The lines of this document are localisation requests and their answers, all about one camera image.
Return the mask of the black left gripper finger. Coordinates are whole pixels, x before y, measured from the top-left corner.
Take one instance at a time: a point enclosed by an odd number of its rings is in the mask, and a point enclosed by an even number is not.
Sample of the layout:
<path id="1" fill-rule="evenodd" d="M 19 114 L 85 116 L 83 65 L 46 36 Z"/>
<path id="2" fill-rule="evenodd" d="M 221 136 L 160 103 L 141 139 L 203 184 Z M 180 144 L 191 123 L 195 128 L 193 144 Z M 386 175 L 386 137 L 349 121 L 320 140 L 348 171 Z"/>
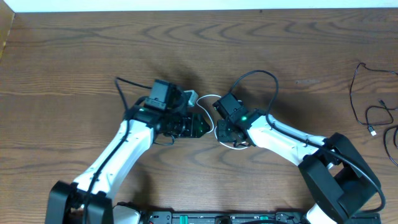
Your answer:
<path id="1" fill-rule="evenodd" d="M 203 135 L 205 135 L 208 131 L 210 131 L 210 126 L 209 125 L 203 125 L 199 127 L 198 131 L 198 137 L 201 138 Z"/>
<path id="2" fill-rule="evenodd" d="M 200 120 L 200 126 L 201 126 L 202 128 L 208 128 L 208 127 L 209 127 L 209 124 L 208 124 L 208 122 L 206 121 L 205 117 L 204 117 L 202 114 L 199 114 L 198 117 L 199 117 L 199 120 Z"/>

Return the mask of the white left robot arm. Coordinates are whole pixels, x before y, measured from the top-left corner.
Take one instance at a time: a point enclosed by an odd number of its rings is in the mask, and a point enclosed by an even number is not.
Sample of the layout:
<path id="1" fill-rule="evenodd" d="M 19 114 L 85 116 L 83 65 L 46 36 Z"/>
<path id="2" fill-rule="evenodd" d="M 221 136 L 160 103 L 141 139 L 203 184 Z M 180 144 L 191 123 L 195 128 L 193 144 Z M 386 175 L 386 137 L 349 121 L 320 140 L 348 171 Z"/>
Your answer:
<path id="1" fill-rule="evenodd" d="M 49 193 L 46 223 L 67 223 L 73 208 L 82 208 L 82 223 L 141 223 L 134 208 L 113 205 L 121 184 L 158 134 L 200 138 L 210 130 L 201 114 L 170 113 L 133 106 L 113 140 L 97 160 L 70 183 L 57 182 Z"/>

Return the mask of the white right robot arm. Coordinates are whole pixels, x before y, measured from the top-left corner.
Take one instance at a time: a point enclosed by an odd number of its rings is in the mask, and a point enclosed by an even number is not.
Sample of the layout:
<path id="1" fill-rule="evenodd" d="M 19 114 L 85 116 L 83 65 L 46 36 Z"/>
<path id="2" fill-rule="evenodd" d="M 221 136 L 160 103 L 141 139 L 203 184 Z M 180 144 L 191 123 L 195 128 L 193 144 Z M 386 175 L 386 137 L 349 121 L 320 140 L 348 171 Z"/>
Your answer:
<path id="1" fill-rule="evenodd" d="M 379 179 L 346 136 L 307 134 L 243 105 L 216 110 L 219 141 L 265 148 L 298 167 L 315 201 L 304 216 L 308 223 L 348 223 L 385 208 Z"/>

